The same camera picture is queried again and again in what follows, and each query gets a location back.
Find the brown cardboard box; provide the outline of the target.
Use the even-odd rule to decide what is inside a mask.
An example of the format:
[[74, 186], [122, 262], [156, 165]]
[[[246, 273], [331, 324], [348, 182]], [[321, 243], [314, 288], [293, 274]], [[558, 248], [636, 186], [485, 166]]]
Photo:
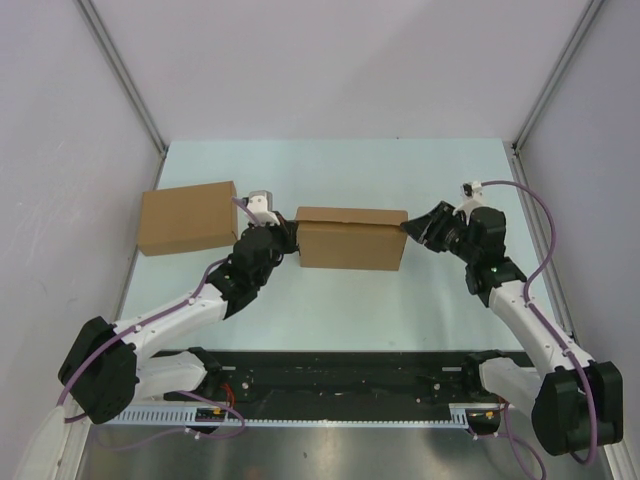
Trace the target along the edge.
[[397, 271], [407, 241], [404, 210], [302, 206], [297, 209], [304, 268]]
[[235, 196], [232, 181], [144, 193], [138, 249], [149, 257], [233, 245], [239, 236]]

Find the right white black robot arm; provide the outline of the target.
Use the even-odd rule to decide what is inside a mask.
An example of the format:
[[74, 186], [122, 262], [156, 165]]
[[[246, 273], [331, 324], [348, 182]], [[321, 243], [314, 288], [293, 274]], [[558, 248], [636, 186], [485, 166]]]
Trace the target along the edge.
[[506, 226], [497, 209], [458, 211], [447, 202], [401, 224], [415, 242], [464, 262], [469, 292], [507, 325], [535, 368], [528, 372], [496, 351], [474, 354], [461, 376], [463, 393], [473, 401], [494, 394], [510, 402], [530, 418], [538, 442], [553, 456], [620, 442], [620, 371], [610, 361], [595, 361], [557, 324], [540, 318], [524, 293], [526, 275], [506, 254]]

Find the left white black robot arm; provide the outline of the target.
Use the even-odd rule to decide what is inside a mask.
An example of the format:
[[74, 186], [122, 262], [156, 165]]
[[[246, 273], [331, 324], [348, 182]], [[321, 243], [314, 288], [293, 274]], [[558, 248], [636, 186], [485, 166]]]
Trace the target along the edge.
[[298, 224], [279, 218], [247, 228], [224, 259], [211, 264], [196, 288], [146, 315], [114, 323], [97, 316], [81, 328], [58, 378], [57, 403], [72, 398], [95, 424], [131, 403], [193, 393], [207, 400], [221, 387], [220, 367], [201, 347], [161, 355], [169, 343], [229, 319], [257, 299], [285, 256], [298, 252]]

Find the folded brown cardboard box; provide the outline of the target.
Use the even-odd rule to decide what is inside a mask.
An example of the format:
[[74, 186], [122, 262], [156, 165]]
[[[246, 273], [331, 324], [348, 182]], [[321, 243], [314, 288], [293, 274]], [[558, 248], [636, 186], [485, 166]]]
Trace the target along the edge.
[[233, 245], [239, 236], [235, 196], [232, 181], [144, 193], [138, 249], [149, 257]]

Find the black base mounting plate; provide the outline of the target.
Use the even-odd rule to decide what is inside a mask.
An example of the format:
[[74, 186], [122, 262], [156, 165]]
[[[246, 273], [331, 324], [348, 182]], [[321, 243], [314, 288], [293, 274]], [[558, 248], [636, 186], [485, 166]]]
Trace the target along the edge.
[[312, 397], [401, 395], [429, 403], [494, 401], [472, 380], [471, 351], [222, 351], [207, 352], [223, 370], [238, 403], [273, 395]]

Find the right aluminium corner post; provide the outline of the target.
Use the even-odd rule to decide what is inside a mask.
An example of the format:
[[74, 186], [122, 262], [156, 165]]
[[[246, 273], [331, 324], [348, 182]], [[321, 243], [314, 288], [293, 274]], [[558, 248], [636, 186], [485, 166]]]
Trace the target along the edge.
[[586, 41], [592, 27], [598, 20], [600, 13], [608, 4], [606, 0], [589, 0], [583, 8], [568, 39], [555, 60], [543, 86], [529, 109], [515, 138], [510, 142], [511, 149], [518, 154], [526, 145], [533, 130], [541, 120], [550, 105], [555, 93], [577, 57], [582, 45]]

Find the aluminium corner post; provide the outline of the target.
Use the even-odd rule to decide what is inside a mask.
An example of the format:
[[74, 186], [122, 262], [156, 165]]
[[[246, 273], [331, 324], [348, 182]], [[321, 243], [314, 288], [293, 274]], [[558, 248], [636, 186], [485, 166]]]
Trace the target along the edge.
[[168, 145], [149, 110], [136, 82], [124, 61], [97, 6], [91, 0], [75, 0], [79, 11], [99, 51], [103, 55], [126, 100], [162, 159], [166, 157]]
[[582, 45], [586, 41], [592, 27], [598, 20], [600, 13], [608, 4], [606, 0], [589, 0], [583, 8], [568, 39], [555, 60], [543, 86], [529, 109], [515, 138], [510, 142], [511, 149], [518, 154], [526, 145], [533, 130], [541, 120], [550, 105], [555, 93], [577, 57]]

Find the left aluminium corner post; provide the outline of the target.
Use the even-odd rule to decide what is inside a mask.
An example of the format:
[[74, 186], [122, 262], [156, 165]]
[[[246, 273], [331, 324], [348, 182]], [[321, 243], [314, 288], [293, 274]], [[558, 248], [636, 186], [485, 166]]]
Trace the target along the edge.
[[97, 6], [91, 0], [75, 0], [79, 11], [99, 51], [103, 55], [126, 100], [162, 159], [166, 157], [168, 145], [149, 110], [136, 82], [124, 61]]

